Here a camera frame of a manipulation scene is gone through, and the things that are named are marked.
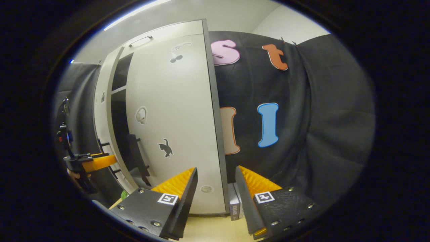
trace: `cabinet handle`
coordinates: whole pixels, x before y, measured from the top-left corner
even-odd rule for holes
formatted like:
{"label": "cabinet handle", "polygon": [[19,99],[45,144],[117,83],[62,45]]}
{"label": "cabinet handle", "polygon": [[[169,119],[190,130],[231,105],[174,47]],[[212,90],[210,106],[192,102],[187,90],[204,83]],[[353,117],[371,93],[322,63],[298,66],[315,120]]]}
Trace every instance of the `cabinet handle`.
{"label": "cabinet handle", "polygon": [[143,38],[141,38],[141,39],[138,39],[138,40],[136,40],[135,42],[133,42],[133,43],[129,44],[129,47],[132,47],[134,43],[138,42],[139,40],[143,40],[143,39],[145,39],[145,38],[149,38],[150,40],[151,40],[151,39],[153,39],[153,38],[152,38],[152,35],[148,35],[148,36],[146,36],[146,37],[143,37]]}
{"label": "cabinet handle", "polygon": [[127,140],[130,146],[131,158],[136,163],[137,168],[139,169],[140,174],[142,175],[143,181],[146,180],[146,177],[150,176],[148,172],[149,165],[145,165],[143,162],[142,156],[140,155],[140,150],[137,142],[140,139],[136,139],[136,135],[129,134],[127,135]]}

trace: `orange letter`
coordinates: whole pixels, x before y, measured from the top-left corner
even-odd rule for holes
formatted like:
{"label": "orange letter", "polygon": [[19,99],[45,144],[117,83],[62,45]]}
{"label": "orange letter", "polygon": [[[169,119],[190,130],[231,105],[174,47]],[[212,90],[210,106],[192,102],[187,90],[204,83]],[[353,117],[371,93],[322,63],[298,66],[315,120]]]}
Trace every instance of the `orange letter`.
{"label": "orange letter", "polygon": [[263,49],[269,53],[270,62],[274,67],[282,71],[288,69],[287,63],[283,63],[281,60],[281,56],[284,55],[282,50],[278,50],[274,44],[263,45]]}
{"label": "orange letter", "polygon": [[222,134],[224,137],[224,153],[226,155],[236,154],[240,147],[236,145],[234,138],[233,117],[236,115],[234,107],[221,108]]}

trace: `wooden floor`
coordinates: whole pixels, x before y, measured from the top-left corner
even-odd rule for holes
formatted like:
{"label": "wooden floor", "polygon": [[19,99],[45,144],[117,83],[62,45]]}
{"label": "wooden floor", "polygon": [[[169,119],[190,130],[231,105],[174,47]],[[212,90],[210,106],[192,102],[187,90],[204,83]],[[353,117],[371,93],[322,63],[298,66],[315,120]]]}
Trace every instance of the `wooden floor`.
{"label": "wooden floor", "polygon": [[[119,199],[109,209],[121,202]],[[184,230],[184,237],[180,242],[230,242],[230,241],[261,241],[254,240],[252,235],[248,234],[245,218],[231,221],[227,217],[196,217],[190,215]]]}

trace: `white wall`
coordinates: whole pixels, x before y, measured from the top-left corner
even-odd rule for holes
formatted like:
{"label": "white wall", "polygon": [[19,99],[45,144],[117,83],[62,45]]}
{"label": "white wall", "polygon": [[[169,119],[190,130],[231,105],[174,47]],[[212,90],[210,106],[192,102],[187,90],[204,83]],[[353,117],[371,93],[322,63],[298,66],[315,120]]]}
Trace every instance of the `white wall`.
{"label": "white wall", "polygon": [[103,63],[108,53],[126,41],[158,27],[188,20],[206,19],[209,31],[251,33],[278,6],[270,0],[172,0],[144,10],[107,31],[100,30],[73,59]]}
{"label": "white wall", "polygon": [[270,13],[255,29],[253,34],[280,39],[296,44],[329,34],[329,32],[301,13],[285,6],[279,6]]}

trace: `cat sticker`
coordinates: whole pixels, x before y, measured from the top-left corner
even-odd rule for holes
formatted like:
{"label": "cat sticker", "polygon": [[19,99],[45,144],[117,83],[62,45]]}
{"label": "cat sticker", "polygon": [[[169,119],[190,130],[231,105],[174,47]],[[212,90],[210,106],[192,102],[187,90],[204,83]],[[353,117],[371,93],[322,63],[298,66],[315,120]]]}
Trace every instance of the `cat sticker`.
{"label": "cat sticker", "polygon": [[166,152],[165,157],[167,158],[170,155],[173,155],[173,152],[172,152],[172,148],[170,148],[169,146],[168,140],[167,139],[163,139],[163,140],[166,141],[166,144],[158,144],[158,145],[160,146],[160,150],[163,150],[164,152]]}

